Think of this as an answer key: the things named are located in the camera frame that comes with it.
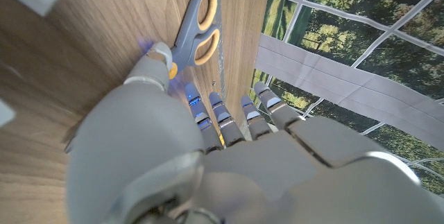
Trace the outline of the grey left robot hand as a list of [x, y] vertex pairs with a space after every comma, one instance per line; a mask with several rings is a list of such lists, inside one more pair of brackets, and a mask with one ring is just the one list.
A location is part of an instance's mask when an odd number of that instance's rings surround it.
[[83, 119], [68, 146], [70, 223], [442, 223], [443, 200], [375, 141], [302, 118], [263, 85], [275, 129], [243, 101], [246, 140], [222, 103], [221, 131], [167, 94], [155, 43]]

